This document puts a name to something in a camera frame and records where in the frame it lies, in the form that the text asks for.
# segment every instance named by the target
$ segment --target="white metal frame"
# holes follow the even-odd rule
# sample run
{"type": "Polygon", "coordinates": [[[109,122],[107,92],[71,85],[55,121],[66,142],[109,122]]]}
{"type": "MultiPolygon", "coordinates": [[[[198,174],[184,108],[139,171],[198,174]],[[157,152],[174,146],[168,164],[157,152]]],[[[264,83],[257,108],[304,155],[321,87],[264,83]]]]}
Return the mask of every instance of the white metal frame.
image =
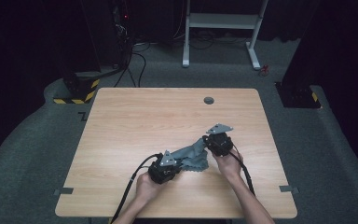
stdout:
{"type": "Polygon", "coordinates": [[[258,15],[238,15],[238,14],[209,14],[209,13],[191,13],[190,0],[187,0],[186,9],[186,34],[185,45],[183,50],[183,67],[190,66],[190,48],[189,36],[190,27],[199,28],[225,28],[225,29],[243,29],[254,30],[251,42],[246,42],[249,56],[252,61],[254,70],[259,70],[260,63],[255,55],[255,41],[260,30],[261,22],[263,21],[264,12],[266,11],[269,0],[263,0],[260,12],[258,15]]]}

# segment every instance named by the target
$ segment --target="yellow and black hazard tape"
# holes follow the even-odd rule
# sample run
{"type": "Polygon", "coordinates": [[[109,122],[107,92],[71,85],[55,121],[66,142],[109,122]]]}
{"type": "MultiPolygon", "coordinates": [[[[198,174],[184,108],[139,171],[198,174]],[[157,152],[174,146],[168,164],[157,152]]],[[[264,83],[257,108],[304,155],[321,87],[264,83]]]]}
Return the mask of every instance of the yellow and black hazard tape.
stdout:
{"type": "Polygon", "coordinates": [[[87,95],[84,99],[79,98],[54,98],[54,103],[58,105],[66,105],[66,104],[76,104],[76,105],[83,105],[88,104],[92,97],[95,94],[95,91],[97,89],[98,83],[100,83],[100,79],[97,79],[92,82],[90,89],[88,90],[87,95]]]}

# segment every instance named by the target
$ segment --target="wooden table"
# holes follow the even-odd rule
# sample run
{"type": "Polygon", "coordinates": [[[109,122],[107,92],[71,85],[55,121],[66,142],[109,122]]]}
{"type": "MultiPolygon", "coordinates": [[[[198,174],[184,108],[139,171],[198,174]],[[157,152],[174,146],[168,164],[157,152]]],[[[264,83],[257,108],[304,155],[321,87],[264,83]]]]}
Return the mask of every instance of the wooden table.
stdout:
{"type": "MultiPolygon", "coordinates": [[[[258,92],[188,88],[99,89],[63,186],[73,192],[61,194],[56,214],[111,217],[146,157],[190,146],[215,123],[234,128],[227,134],[244,157],[256,197],[271,216],[295,217],[291,192],[279,188],[288,183],[258,92]],[[205,104],[205,97],[213,97],[214,103],[205,104]]],[[[139,217],[243,217],[208,152],[207,170],[181,172],[139,217]]],[[[123,208],[134,192],[135,183],[123,208]]]]}

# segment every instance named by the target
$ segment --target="gray cloth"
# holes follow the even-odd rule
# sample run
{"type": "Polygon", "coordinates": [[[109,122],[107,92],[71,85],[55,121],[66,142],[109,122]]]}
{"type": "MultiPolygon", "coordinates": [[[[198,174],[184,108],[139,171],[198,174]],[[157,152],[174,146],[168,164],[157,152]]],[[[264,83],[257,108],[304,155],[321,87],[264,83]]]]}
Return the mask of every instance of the gray cloth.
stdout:
{"type": "Polygon", "coordinates": [[[202,138],[191,146],[174,151],[171,155],[181,162],[182,170],[185,171],[201,172],[209,167],[206,159],[208,152],[202,138]]]}

